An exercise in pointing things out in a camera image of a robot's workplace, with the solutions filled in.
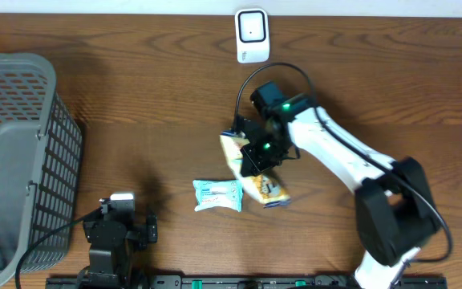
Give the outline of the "small teal wipes pack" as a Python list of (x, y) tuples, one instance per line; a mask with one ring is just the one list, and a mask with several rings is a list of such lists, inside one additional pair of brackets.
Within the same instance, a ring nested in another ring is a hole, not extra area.
[(224, 207), (241, 212), (243, 189), (239, 181), (194, 180), (197, 205), (195, 211)]

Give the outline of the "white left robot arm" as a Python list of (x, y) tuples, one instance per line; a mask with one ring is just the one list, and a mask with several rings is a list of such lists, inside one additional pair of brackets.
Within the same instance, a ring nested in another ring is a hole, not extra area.
[(76, 288), (149, 288), (146, 274), (133, 267), (135, 253), (158, 240), (157, 216), (149, 210), (144, 223), (135, 223), (134, 205), (100, 206), (83, 221), (89, 250), (89, 265), (75, 280)]

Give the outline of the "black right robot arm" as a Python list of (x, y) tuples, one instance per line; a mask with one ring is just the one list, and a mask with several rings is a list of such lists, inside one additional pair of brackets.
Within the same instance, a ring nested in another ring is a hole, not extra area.
[(423, 167), (379, 153), (337, 125), (306, 94), (283, 95), (275, 83), (250, 100), (265, 125), (241, 125), (248, 139), (240, 174), (258, 176), (280, 165), (290, 148), (325, 165), (355, 198), (356, 230), (366, 252), (354, 273), (361, 288), (391, 288), (428, 239), (443, 226)]

